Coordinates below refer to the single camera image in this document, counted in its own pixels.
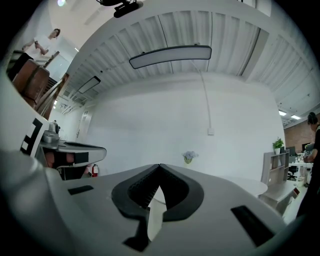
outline woman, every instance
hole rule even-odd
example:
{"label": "woman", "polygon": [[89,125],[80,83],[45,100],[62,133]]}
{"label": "woman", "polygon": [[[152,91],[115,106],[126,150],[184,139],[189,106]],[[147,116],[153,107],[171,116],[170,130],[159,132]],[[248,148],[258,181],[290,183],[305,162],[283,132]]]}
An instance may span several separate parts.
{"label": "woman", "polygon": [[304,161],[306,163],[313,163],[312,176],[309,184],[309,188],[301,202],[297,217],[310,212],[311,210],[318,207],[319,196],[318,194],[320,188],[320,124],[315,113],[311,112],[308,115],[308,125],[310,125],[311,130],[315,133],[314,146],[311,155],[306,157]]}
{"label": "woman", "polygon": [[41,56],[46,55],[51,46],[51,39],[57,38],[60,34],[60,29],[54,29],[49,36],[40,35],[35,37],[29,43],[26,43],[22,50],[24,53],[16,60],[14,66],[10,69],[8,77],[11,81],[14,80],[16,75],[22,69],[27,60],[35,60],[41,58]]}

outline small white flowers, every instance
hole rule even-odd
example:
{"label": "small white flowers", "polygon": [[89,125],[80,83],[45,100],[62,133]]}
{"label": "small white flowers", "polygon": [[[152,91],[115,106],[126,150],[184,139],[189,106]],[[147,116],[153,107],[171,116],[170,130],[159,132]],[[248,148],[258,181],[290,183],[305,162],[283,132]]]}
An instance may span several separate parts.
{"label": "small white flowers", "polygon": [[184,161],[186,164],[190,164],[192,159],[198,157],[199,155],[194,151],[187,151],[182,154]]}

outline cable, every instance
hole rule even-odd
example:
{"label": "cable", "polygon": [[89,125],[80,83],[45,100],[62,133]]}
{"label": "cable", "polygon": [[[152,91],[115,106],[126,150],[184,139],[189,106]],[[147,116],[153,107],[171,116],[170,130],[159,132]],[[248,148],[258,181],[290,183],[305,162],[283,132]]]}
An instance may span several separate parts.
{"label": "cable", "polygon": [[204,77],[202,76],[202,73],[201,73],[201,71],[198,69],[197,65],[196,65],[191,59],[189,59],[189,61],[192,63],[192,65],[194,65],[194,67],[196,68],[196,70],[198,71],[198,73],[199,73],[200,76],[201,76],[201,80],[202,80],[202,84],[203,84],[203,89],[204,89],[204,94],[205,94],[205,99],[206,99],[206,107],[207,107],[207,110],[208,110],[209,128],[212,128],[212,125],[211,125],[210,105],[209,105],[208,93],[207,93],[207,88],[206,88],[206,84],[205,84]]}

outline fire extinguisher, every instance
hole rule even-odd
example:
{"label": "fire extinguisher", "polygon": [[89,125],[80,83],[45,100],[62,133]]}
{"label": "fire extinguisher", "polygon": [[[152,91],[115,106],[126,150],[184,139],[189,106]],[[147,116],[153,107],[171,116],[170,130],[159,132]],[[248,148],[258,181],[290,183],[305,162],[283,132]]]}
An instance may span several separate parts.
{"label": "fire extinguisher", "polygon": [[91,177],[98,177],[98,165],[94,164],[92,166],[92,173],[91,173]]}

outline ceiling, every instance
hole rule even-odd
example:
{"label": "ceiling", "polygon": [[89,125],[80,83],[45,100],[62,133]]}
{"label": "ceiling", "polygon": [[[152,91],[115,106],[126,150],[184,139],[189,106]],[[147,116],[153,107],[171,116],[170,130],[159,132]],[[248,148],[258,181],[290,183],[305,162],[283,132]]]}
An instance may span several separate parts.
{"label": "ceiling", "polygon": [[[208,45],[211,59],[195,60],[201,71],[265,84],[279,109],[287,113],[283,126],[292,126],[298,121],[291,115],[303,119],[309,111],[320,110],[319,66],[302,33],[276,4],[266,8],[249,2],[255,8],[236,0],[147,0],[141,9],[102,23],[88,38],[67,71],[70,79],[65,93],[84,103],[138,79],[196,72],[188,60],[133,69],[129,59],[166,47]],[[78,10],[84,4],[81,0],[74,3]],[[98,26],[102,22],[104,14],[97,12],[97,5],[94,19],[84,23]],[[76,93],[93,76],[101,83],[84,94]]]}
{"label": "ceiling", "polygon": [[114,6],[103,6],[96,0],[66,0],[63,6],[58,6],[57,0],[47,3],[52,25],[61,28],[61,35],[77,49],[115,12]]}

